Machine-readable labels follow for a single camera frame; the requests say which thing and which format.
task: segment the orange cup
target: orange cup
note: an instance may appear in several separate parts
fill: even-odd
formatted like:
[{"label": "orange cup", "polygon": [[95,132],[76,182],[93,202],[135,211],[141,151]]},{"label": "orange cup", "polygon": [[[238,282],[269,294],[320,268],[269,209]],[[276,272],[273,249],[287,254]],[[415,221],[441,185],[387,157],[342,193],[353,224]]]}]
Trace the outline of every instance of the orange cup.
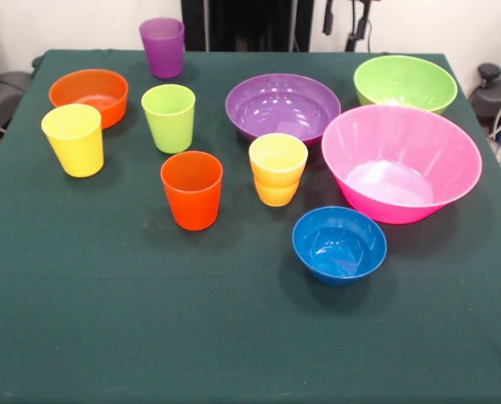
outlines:
[{"label": "orange cup", "polygon": [[204,151],[183,151],[166,160],[160,178],[178,225],[198,231],[215,222],[222,174],[220,161]]},{"label": "orange cup", "polygon": [[119,73],[104,69],[72,72],[54,82],[48,96],[54,106],[86,104],[102,116],[102,129],[118,123],[126,111],[129,85]]}]

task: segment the yellow cup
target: yellow cup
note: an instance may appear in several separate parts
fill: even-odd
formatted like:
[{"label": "yellow cup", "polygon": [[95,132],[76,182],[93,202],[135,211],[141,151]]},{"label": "yellow cup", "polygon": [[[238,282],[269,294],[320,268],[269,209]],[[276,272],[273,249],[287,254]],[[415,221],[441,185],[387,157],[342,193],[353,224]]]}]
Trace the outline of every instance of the yellow cup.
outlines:
[{"label": "yellow cup", "polygon": [[42,131],[68,175],[89,177],[104,165],[100,123],[100,113],[85,104],[63,105],[43,118]]},{"label": "yellow cup", "polygon": [[305,144],[285,133],[270,133],[253,141],[248,155],[261,201],[268,206],[289,204],[306,166]]}]

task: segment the pink bowl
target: pink bowl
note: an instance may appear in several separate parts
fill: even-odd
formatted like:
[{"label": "pink bowl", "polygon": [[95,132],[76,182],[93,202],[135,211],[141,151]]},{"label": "pink bowl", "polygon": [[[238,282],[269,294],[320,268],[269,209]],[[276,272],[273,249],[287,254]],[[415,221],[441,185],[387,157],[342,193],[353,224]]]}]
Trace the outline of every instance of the pink bowl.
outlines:
[{"label": "pink bowl", "polygon": [[482,159],[459,126],[430,112],[368,105],[334,119],[325,162],[345,198],[376,221],[413,223],[471,191]]}]

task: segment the purple cup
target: purple cup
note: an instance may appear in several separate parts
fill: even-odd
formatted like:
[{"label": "purple cup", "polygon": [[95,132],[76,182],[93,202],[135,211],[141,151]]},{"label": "purple cup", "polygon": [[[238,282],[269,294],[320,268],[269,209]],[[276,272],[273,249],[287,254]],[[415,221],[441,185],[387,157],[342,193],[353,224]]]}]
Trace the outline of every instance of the purple cup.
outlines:
[{"label": "purple cup", "polygon": [[183,71],[184,24],[178,19],[148,19],[140,25],[141,41],[151,73],[174,78]]}]

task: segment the green bowl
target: green bowl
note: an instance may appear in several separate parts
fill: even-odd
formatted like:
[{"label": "green bowl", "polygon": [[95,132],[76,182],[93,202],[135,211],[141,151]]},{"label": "green bowl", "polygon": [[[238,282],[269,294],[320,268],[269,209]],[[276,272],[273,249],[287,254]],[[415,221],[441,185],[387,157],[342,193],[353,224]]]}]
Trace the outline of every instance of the green bowl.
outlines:
[{"label": "green bowl", "polygon": [[359,101],[398,104],[441,114],[458,94],[456,80],[442,67],[411,56],[379,56],[354,73]]}]

